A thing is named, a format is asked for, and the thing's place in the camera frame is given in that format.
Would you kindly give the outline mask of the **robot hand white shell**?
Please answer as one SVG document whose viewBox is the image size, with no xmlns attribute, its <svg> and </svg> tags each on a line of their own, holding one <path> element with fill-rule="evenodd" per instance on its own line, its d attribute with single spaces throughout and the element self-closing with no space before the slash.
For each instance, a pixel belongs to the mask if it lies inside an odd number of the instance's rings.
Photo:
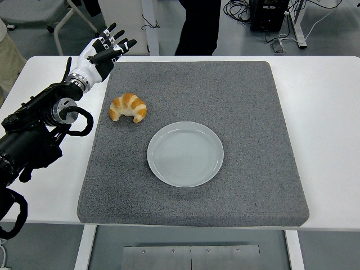
<svg viewBox="0 0 360 270">
<path fill-rule="evenodd" d="M 137 44 L 135 39 L 119 40 L 125 31 L 112 34 L 115 27 L 116 23 L 112 23 L 88 43 L 78 57 L 75 69 L 66 77 L 67 82 L 77 81 L 85 92 L 88 91 L 94 84 L 103 82 L 118 59 Z"/>
</svg>

